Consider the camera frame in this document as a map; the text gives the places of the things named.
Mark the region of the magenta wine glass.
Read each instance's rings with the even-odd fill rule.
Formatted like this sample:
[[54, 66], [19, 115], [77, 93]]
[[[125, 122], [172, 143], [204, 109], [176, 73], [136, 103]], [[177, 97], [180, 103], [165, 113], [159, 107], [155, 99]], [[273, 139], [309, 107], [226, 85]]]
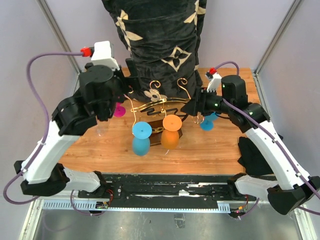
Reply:
[[123, 107], [119, 102], [116, 103], [114, 110], [114, 117], [121, 118], [126, 114], [126, 108]]

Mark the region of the orange wine glass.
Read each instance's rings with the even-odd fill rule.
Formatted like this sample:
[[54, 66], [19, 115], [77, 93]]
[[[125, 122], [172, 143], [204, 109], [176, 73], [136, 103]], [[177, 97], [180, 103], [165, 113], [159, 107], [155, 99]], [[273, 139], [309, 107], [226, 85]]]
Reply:
[[161, 133], [160, 143], [167, 150], [173, 150], [178, 146], [179, 133], [182, 127], [182, 120], [177, 115], [167, 115], [163, 121], [163, 132]]

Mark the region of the clear wine glass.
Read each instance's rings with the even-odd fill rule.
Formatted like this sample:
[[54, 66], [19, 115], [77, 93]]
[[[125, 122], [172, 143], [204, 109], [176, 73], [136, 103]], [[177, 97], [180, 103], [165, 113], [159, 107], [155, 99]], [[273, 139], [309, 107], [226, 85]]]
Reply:
[[106, 134], [106, 129], [103, 126], [97, 126], [97, 134], [99, 137], [103, 137]]

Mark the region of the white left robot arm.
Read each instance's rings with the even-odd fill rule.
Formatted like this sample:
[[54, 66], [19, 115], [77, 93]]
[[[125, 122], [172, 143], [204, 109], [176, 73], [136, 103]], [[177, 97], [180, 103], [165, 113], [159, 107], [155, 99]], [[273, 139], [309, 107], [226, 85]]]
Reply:
[[79, 75], [79, 88], [55, 108], [48, 123], [46, 139], [40, 141], [36, 157], [16, 161], [14, 168], [22, 174], [22, 193], [27, 196], [50, 197], [63, 190], [85, 191], [103, 197], [111, 187], [99, 171], [81, 172], [64, 167], [59, 160], [86, 131], [111, 119], [117, 105], [128, 93], [140, 88], [133, 59], [125, 60], [130, 76], [122, 69], [91, 65]]

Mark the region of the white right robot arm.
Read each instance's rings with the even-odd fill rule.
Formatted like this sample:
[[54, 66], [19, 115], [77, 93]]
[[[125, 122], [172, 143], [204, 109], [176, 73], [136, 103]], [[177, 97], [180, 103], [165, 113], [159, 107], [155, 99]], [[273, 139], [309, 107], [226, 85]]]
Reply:
[[205, 74], [207, 87], [198, 87], [182, 112], [195, 117], [227, 114], [229, 120], [252, 141], [275, 175], [264, 180], [239, 173], [228, 179], [226, 193], [232, 200], [250, 195], [270, 203], [279, 214], [300, 208], [313, 196], [320, 196], [320, 178], [311, 176], [285, 146], [265, 111], [248, 100], [246, 83], [239, 75]]

